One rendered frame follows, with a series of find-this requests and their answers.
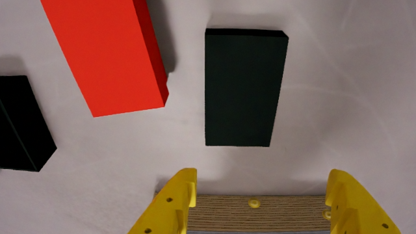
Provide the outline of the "red flat box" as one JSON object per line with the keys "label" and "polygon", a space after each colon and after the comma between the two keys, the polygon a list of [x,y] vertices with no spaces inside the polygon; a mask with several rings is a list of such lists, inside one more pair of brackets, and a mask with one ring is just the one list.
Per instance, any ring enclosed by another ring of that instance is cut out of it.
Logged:
{"label": "red flat box", "polygon": [[163,108],[169,96],[143,0],[40,0],[92,116]]}

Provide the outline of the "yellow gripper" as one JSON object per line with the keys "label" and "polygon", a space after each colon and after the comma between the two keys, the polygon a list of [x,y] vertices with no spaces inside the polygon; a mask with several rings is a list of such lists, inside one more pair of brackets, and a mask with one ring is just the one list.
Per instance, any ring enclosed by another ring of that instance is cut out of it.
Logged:
{"label": "yellow gripper", "polygon": [[[187,234],[189,207],[196,206],[197,169],[178,171],[127,234]],[[325,204],[330,234],[401,234],[365,187],[348,172],[332,169]]]}

